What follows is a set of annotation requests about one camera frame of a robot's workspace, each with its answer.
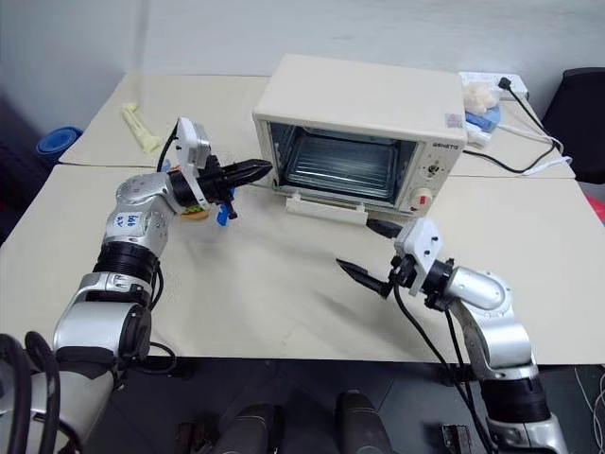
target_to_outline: oven control knob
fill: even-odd
[[[419,187],[412,191],[409,198],[409,209],[425,213],[433,202],[433,193],[428,187]]]

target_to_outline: toaster oven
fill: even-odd
[[[286,55],[253,111],[290,212],[422,215],[466,145],[458,74]]]

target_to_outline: black chair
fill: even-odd
[[[605,68],[563,72],[544,127],[565,145],[579,182],[605,183]]]

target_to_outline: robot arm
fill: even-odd
[[[177,131],[177,151],[186,160],[181,171],[138,175],[118,187],[95,267],[82,278],[55,329],[61,387],[56,450],[68,440],[81,448],[122,375],[148,354],[152,284],[170,220],[200,203],[226,203],[235,218],[231,189],[271,169],[270,163],[254,159],[222,167],[201,126],[179,118]],[[38,452],[46,386],[44,374],[32,377],[27,452]],[[6,414],[10,396],[3,401],[0,426],[12,419]]]
[[[338,264],[385,298],[398,285],[412,295],[424,293],[429,308],[451,310],[462,327],[488,411],[488,430],[498,446],[567,454],[559,421],[546,404],[529,337],[512,311],[509,286],[489,271],[454,268],[452,259],[437,260],[442,241],[429,218],[403,227],[369,220],[368,226],[395,238],[389,280],[381,282],[348,262]]]

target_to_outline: white wall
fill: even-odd
[[[514,72],[539,112],[564,69],[605,66],[601,0],[1,1],[5,84],[41,131],[86,126],[120,75],[139,65],[269,75],[285,52],[299,52]],[[139,63],[142,13],[148,29]]]

